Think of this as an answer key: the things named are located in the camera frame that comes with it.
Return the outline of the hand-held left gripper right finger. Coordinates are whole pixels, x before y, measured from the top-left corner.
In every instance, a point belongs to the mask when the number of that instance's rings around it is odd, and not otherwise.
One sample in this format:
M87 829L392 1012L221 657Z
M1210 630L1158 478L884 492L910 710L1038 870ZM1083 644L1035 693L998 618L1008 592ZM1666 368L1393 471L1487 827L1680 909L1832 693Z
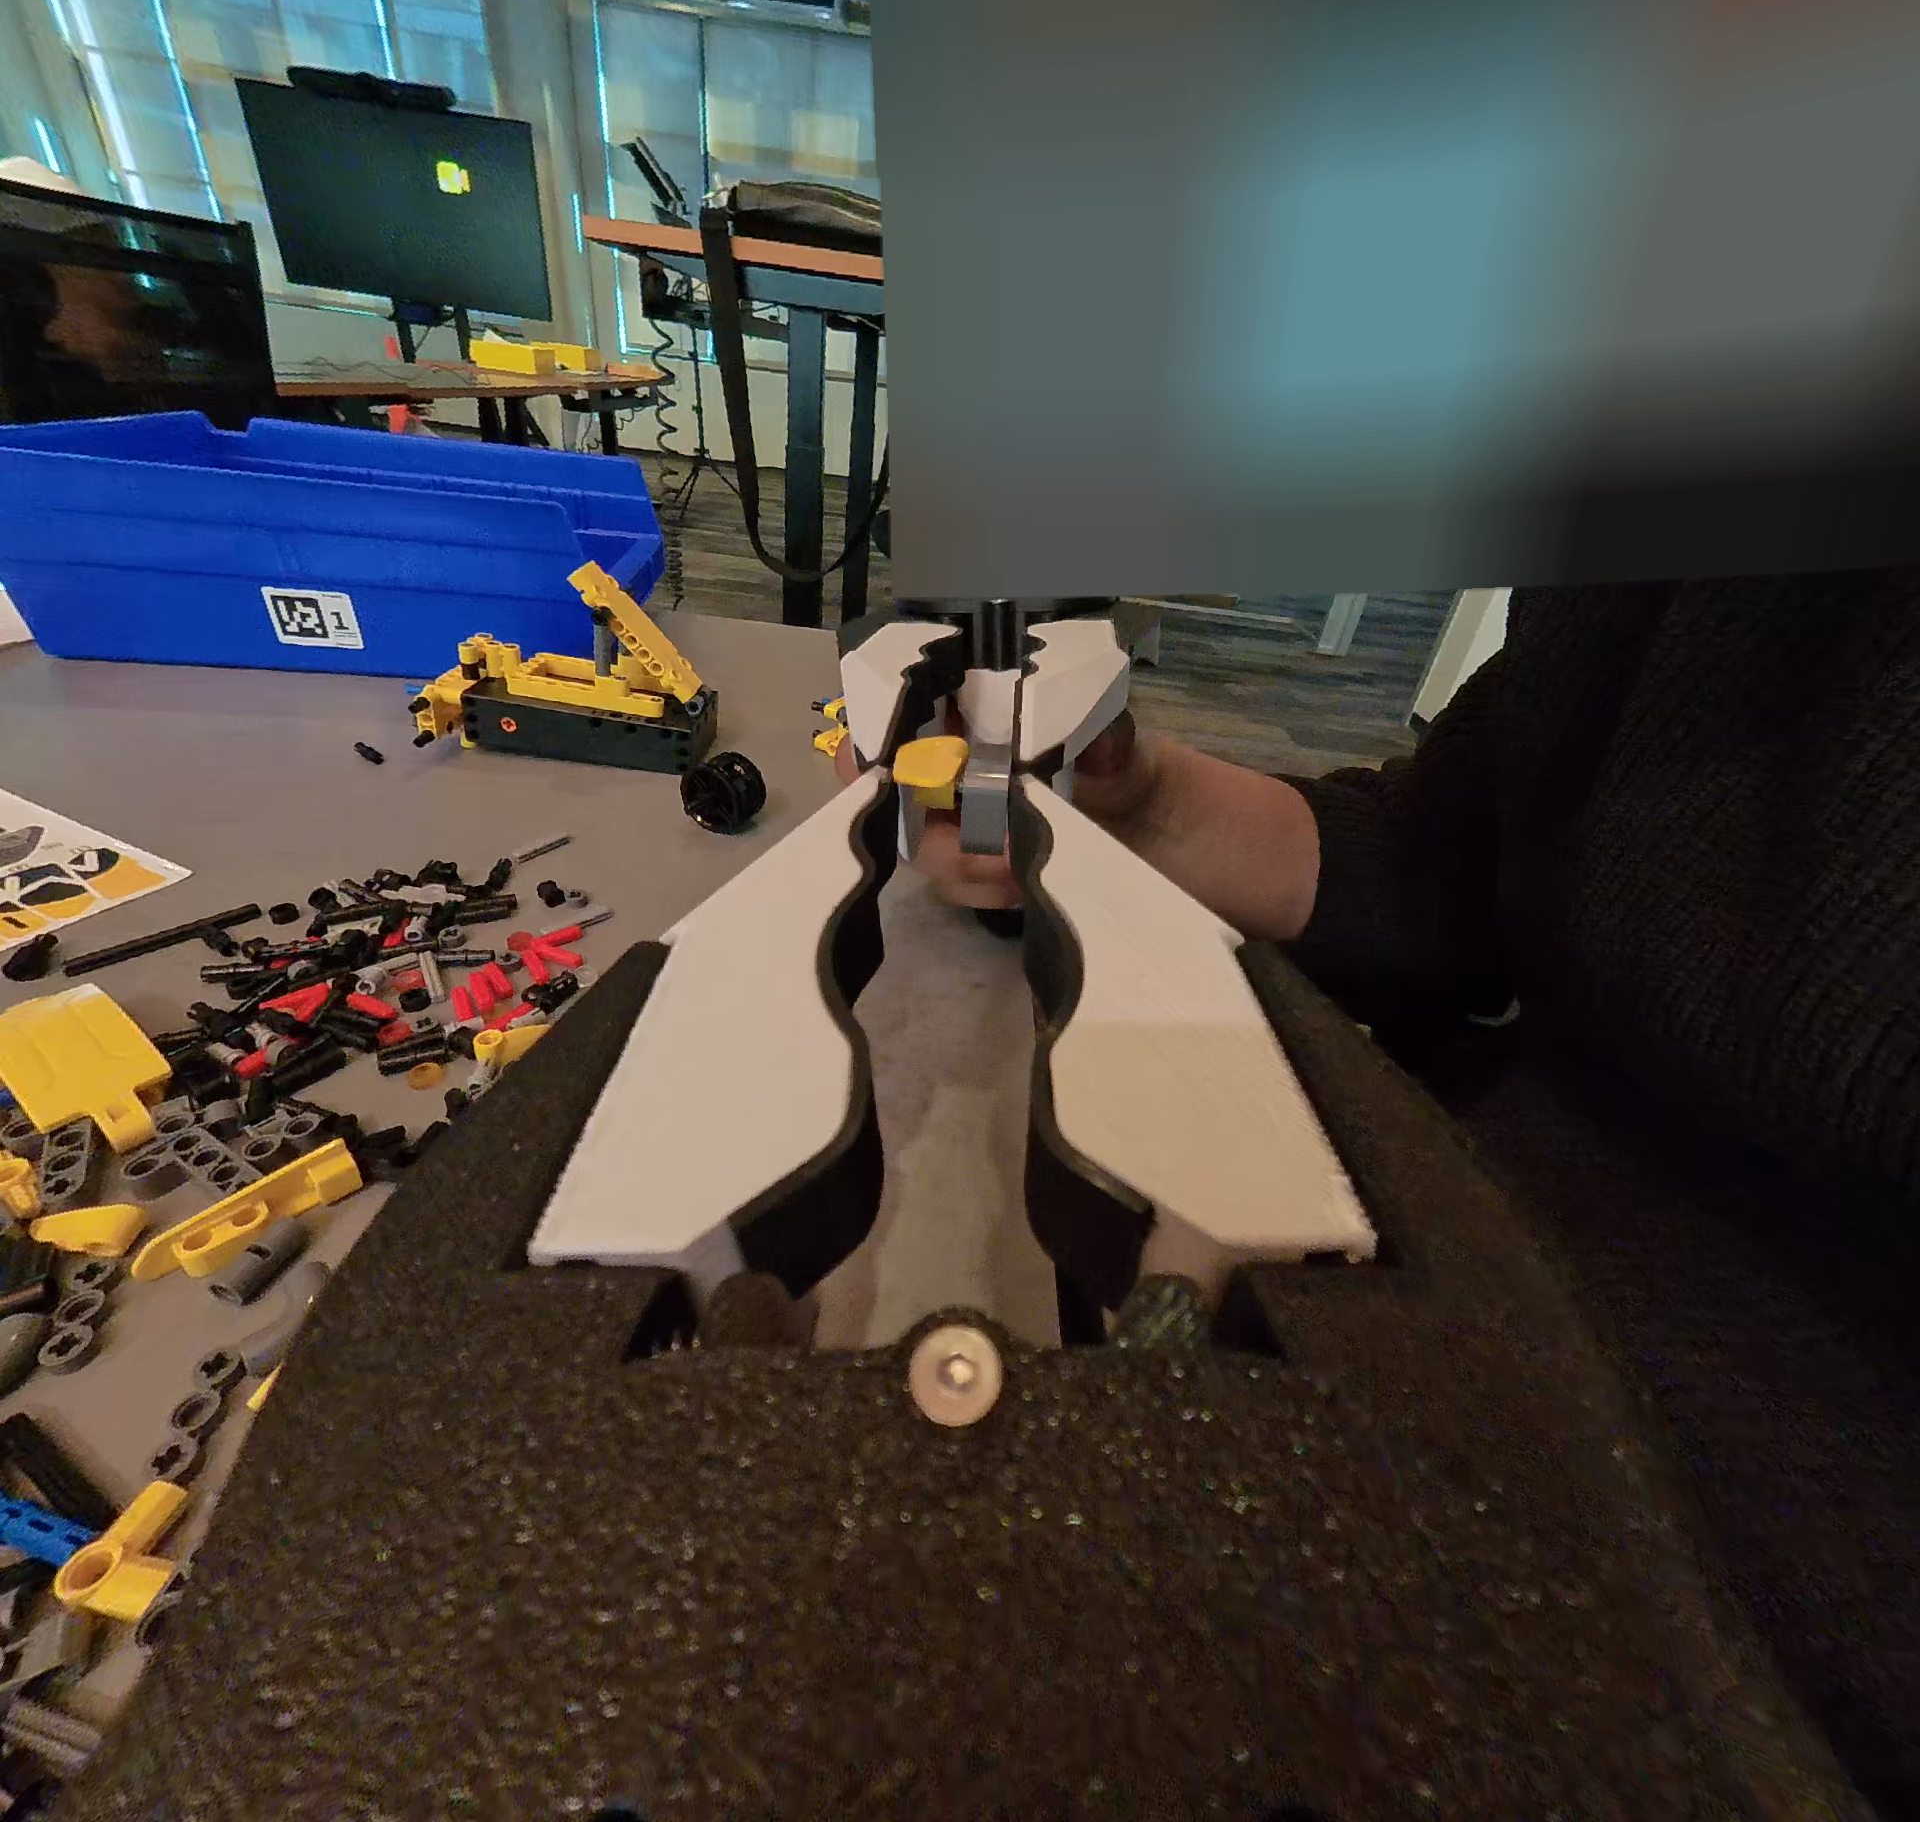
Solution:
M1027 1215L1047 1258L1067 1275L1375 1258L1237 928L1030 779L1013 852L1038 1017Z

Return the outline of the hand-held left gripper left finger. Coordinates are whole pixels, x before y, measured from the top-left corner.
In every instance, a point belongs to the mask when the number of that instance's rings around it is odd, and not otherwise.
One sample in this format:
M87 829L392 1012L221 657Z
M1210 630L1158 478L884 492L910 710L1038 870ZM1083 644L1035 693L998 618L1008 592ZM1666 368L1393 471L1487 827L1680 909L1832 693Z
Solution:
M897 791L865 773L661 938L525 1261L825 1275L876 1211L872 1063Z

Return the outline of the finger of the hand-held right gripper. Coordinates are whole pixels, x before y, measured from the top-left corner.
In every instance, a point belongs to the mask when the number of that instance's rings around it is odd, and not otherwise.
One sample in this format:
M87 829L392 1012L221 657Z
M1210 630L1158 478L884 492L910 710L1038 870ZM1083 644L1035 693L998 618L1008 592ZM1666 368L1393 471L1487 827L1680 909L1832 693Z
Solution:
M1013 777L1073 770L1128 702L1131 657L1109 615L1027 618L1013 707Z
M904 615L859 640L849 634L841 650L839 779L889 766L901 747L947 732L947 699L961 673L961 630L954 622Z

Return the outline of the person's right hand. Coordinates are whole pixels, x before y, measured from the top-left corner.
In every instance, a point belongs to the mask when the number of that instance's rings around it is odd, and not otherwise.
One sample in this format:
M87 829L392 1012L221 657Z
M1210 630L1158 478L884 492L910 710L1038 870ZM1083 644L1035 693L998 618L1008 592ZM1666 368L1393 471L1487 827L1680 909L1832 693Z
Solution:
M1140 732L1121 712L1077 758L1073 805L1242 938L1305 936L1322 855L1296 784Z

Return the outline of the yellow black toy vehicle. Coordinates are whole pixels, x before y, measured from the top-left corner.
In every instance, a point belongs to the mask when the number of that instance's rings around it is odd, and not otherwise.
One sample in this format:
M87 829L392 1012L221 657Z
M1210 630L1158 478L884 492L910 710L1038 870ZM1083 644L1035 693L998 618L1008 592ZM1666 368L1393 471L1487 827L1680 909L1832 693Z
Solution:
M595 561L567 581L589 615L589 655L528 655L494 634L464 637L452 669L409 699L413 744L452 740L502 755L687 775L714 748L718 691Z

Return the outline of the wooden top desk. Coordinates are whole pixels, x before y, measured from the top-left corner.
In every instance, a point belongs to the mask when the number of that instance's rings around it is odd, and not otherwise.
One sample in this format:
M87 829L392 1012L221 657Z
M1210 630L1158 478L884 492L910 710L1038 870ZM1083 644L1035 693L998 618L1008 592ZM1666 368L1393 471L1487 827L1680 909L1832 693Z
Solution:
M704 201L693 224L589 219L584 241L627 253L639 265L681 273L704 289L706 338L749 552L780 579L781 622L821 627L825 584L839 579L839 618L850 624L868 612L873 538L884 533L889 492L891 459L876 430L884 332L881 256L738 238L721 198ZM787 347L780 553L769 552L763 534L749 404L747 340L765 331L765 312L781 315ZM844 534L835 558L825 553L825 359L831 332L852 340Z

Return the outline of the black bag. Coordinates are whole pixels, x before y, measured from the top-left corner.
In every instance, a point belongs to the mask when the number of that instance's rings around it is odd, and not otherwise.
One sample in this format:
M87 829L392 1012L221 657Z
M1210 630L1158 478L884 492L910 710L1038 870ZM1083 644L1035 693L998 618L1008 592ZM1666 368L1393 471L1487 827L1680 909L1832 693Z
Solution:
M738 238L808 252L878 257L881 205L873 196L812 181L736 181L721 198Z

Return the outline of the low work table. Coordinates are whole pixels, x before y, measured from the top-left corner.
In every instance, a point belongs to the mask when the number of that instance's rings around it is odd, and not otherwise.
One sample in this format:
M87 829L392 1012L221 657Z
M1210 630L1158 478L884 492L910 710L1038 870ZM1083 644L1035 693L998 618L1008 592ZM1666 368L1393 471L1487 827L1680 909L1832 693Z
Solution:
M549 406L559 417L584 419L597 434L599 453L619 453L617 420L654 408L668 374L656 365L613 370L510 374L471 362L366 362L315 360L279 370L277 404L295 419L372 430L388 413L435 413L466 404L477 417L483 441L516 449L539 446L533 408Z

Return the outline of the person's torso in dark sweater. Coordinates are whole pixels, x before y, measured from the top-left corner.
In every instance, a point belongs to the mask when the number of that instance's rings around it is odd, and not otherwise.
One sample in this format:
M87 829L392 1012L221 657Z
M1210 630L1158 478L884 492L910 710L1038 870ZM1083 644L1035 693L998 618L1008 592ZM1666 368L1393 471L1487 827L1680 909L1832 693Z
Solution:
M1571 1261L1794 1696L1916 1818L1917 1073L1892 1138L1766 1136L1568 1065L1516 1001L1360 1021Z

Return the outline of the large yellow curved panel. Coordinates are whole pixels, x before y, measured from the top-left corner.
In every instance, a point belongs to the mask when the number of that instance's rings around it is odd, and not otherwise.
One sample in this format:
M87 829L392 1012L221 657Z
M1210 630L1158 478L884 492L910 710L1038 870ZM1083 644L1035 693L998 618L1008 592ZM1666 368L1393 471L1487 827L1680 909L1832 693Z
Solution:
M172 1065L105 990L78 985L1 1015L1 1088L34 1130L89 1119L118 1153L156 1138Z

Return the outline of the yellow black sticker sheet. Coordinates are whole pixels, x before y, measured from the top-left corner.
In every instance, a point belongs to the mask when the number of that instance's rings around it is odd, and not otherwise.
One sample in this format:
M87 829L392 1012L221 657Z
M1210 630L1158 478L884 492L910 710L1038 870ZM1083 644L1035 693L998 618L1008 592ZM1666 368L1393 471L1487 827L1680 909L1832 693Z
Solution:
M153 896L190 870L1 791L1 952Z

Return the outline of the blue plastic bin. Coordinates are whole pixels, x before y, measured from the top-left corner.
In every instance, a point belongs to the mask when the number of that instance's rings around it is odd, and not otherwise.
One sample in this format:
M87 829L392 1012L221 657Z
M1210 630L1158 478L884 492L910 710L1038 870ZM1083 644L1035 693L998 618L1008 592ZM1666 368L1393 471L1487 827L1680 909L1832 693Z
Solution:
M493 634L582 657L570 578L659 581L639 465L201 415L1 432L1 578L56 658L424 679Z

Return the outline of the black monitor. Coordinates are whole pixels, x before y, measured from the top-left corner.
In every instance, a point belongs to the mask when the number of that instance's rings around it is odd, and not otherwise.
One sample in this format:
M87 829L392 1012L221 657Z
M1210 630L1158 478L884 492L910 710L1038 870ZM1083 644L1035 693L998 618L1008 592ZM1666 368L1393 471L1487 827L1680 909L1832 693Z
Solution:
M549 322L533 130L234 81L284 275L311 288Z

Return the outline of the webcam bar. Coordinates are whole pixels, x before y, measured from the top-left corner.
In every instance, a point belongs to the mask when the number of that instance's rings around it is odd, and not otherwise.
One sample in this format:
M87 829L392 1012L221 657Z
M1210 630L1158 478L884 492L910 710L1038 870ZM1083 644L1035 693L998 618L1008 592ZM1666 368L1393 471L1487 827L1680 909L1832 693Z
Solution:
M366 72L288 64L284 80L292 89L307 95L352 106L417 114L447 114L456 108L453 93L444 85L397 81Z

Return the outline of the black laptop screen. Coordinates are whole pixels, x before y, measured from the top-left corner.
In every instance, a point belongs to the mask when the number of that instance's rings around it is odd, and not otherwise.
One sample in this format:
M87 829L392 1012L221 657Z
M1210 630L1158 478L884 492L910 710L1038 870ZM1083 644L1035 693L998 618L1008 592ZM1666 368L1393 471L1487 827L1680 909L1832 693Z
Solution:
M277 408L248 224L3 182L3 425Z

